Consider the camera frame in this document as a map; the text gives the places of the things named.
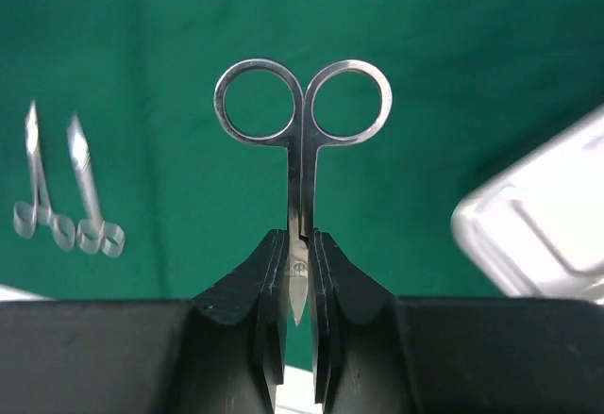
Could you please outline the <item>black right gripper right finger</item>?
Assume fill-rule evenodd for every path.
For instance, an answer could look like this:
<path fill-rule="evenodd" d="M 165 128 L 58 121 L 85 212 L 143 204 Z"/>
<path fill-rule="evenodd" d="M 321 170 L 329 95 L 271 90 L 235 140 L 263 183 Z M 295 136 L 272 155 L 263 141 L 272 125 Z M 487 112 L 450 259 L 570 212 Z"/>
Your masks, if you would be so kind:
<path fill-rule="evenodd" d="M 603 309 L 397 296 L 310 237 L 315 400 L 326 413 L 599 413 Z"/>

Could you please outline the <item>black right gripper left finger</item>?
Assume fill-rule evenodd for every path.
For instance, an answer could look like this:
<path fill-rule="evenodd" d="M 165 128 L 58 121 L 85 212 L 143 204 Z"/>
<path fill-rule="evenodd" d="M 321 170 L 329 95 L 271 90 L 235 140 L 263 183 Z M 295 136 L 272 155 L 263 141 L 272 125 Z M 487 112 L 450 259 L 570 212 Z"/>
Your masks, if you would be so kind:
<path fill-rule="evenodd" d="M 192 299 L 6 301 L 5 413 L 271 413 L 289 240 L 272 230 Z"/>

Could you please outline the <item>steel surgical scissors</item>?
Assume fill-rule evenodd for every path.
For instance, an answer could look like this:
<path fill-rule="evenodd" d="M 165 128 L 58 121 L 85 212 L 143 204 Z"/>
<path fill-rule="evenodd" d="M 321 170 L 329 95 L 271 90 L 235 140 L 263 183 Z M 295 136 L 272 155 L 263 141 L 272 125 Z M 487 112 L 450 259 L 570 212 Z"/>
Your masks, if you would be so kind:
<path fill-rule="evenodd" d="M 87 254 L 102 252 L 117 258 L 126 244 L 123 228 L 104 219 L 94 182 L 89 144 L 81 122 L 73 114 L 67 127 L 69 156 L 86 216 L 76 226 L 76 243 Z"/>

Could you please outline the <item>steel instrument tray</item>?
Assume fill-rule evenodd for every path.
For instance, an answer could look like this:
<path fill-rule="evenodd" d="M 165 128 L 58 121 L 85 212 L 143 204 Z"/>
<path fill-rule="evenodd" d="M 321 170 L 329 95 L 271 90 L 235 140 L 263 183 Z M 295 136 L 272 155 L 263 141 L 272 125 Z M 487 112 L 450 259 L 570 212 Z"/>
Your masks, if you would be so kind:
<path fill-rule="evenodd" d="M 511 297 L 603 303 L 603 109 L 466 195 L 463 252 Z"/>

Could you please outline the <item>steel forceps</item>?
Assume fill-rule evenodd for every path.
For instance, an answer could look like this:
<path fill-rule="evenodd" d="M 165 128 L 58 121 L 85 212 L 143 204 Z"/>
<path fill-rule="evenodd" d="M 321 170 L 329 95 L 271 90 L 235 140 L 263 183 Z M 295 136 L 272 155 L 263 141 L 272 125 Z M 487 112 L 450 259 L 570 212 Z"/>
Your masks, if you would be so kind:
<path fill-rule="evenodd" d="M 264 71 L 280 78 L 293 99 L 289 122 L 274 134 L 254 136 L 239 129 L 227 112 L 227 91 L 246 72 Z M 321 87 L 343 73 L 366 75 L 379 90 L 377 118 L 362 132 L 339 136 L 327 132 L 315 118 L 314 104 Z M 282 147 L 287 151 L 287 230 L 289 234 L 289 301 L 294 322 L 303 318 L 309 295 L 310 234 L 313 230 L 318 154 L 323 147 L 356 145 L 372 139 L 385 125 L 393 105 L 393 91 L 385 74 L 375 65 L 358 59 L 344 59 L 319 71 L 303 89 L 284 65 L 268 58 L 249 58 L 231 65 L 219 78 L 213 107 L 221 127 L 236 141 L 250 145 Z"/>
<path fill-rule="evenodd" d="M 31 101 L 25 116 L 25 153 L 28 163 L 31 201 L 18 200 L 13 206 L 13 227 L 24 239 L 31 239 L 38 226 L 47 227 L 59 249 L 74 248 L 76 227 L 66 215 L 58 214 L 51 204 L 42 164 L 41 141 L 36 102 Z"/>

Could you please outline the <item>green surgical cloth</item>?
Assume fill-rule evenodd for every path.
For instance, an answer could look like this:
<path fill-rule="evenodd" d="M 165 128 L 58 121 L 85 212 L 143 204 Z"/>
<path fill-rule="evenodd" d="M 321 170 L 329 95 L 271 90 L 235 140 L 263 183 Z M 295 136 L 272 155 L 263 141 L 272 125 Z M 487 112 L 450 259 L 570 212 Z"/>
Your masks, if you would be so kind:
<path fill-rule="evenodd" d="M 469 191 L 603 100 L 603 0 L 1 0 L 1 281 L 51 298 L 192 297 L 286 225 L 286 154 L 219 125 L 231 64 L 302 83 L 344 58 L 394 93 L 384 128 L 325 148 L 315 224 L 388 290 L 494 296 L 450 216 Z M 39 113 L 53 206 L 83 207 L 66 128 L 80 118 L 118 258 L 13 229 Z"/>

